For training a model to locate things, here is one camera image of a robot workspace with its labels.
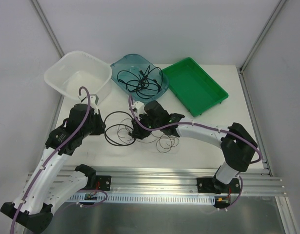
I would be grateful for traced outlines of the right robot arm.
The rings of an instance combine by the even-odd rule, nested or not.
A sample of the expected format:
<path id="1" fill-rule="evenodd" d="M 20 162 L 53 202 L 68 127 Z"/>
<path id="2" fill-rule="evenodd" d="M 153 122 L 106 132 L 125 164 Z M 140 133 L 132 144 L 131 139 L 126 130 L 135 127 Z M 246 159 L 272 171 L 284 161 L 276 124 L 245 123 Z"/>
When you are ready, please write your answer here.
<path id="1" fill-rule="evenodd" d="M 257 143 L 239 123 L 205 125 L 182 114 L 170 114 L 155 100 L 144 104 L 130 97 L 128 105 L 133 125 L 130 135 L 134 139 L 144 139 L 153 131 L 161 131 L 167 136 L 196 139 L 221 149 L 224 163 L 204 186 L 211 193 L 224 193 L 232 179 L 262 159 Z"/>

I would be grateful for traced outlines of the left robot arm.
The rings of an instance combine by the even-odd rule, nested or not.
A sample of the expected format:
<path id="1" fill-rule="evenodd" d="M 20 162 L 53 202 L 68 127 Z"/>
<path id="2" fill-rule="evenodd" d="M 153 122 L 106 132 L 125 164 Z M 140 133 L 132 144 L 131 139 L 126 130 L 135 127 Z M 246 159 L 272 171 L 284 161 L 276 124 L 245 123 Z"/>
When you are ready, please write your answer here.
<path id="1" fill-rule="evenodd" d="M 0 211 L 12 219 L 10 232 L 20 224 L 35 234 L 41 234 L 55 212 L 74 193 L 97 187 L 96 170 L 85 164 L 53 191 L 55 178 L 74 151 L 88 136 L 104 134 L 105 124 L 95 104 L 78 103 L 71 108 L 62 125 L 50 132 L 42 157 L 22 192 L 14 201 L 2 204 Z"/>

